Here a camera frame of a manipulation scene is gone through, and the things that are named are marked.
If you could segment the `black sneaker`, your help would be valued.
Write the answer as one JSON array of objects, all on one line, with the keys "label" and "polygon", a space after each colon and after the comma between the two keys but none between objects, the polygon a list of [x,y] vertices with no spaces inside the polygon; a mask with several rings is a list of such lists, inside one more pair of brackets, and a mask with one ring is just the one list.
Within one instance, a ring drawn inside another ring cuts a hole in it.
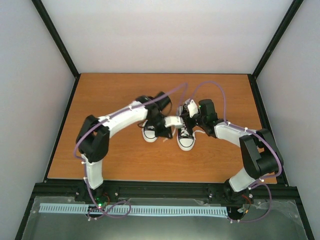
[{"label": "black sneaker", "polygon": [[155,136],[155,131],[144,131],[143,127],[146,123],[150,124],[148,120],[145,120],[143,122],[141,130],[142,137],[147,143],[154,143],[158,139],[158,137]]},{"label": "black sneaker", "polygon": [[178,129],[176,140],[180,149],[187,152],[194,147],[196,139],[186,104],[178,107],[178,116],[182,118],[182,127]]}]

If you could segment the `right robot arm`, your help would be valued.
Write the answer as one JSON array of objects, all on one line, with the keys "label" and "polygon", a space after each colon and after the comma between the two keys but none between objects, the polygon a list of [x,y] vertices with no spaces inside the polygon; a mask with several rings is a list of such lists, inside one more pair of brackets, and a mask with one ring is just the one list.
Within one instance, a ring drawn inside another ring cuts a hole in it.
[{"label": "right robot arm", "polygon": [[177,142],[184,151],[195,145],[195,127],[209,137],[224,140],[240,148],[243,167],[223,185],[223,197],[234,203],[245,190],[262,183],[268,174],[282,172],[283,158],[271,132],[265,128],[251,130],[239,127],[218,117],[212,100],[195,103],[187,100],[178,107],[183,126],[178,131]]}]

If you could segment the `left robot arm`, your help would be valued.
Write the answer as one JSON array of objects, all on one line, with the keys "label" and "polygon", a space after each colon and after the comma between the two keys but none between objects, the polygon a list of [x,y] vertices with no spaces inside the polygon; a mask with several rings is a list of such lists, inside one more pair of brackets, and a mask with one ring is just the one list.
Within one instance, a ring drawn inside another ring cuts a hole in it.
[{"label": "left robot arm", "polygon": [[139,96],[129,105],[109,115],[89,115],[85,118],[76,138],[75,148],[80,152],[85,165],[84,181],[89,186],[86,195],[92,201],[99,201],[104,195],[104,188],[100,186],[104,181],[102,165],[103,158],[109,151],[110,138],[128,126],[142,122],[142,135],[146,141],[154,142],[158,137],[171,139],[171,127],[162,113],[171,104],[169,96],[161,91],[155,97]]}]

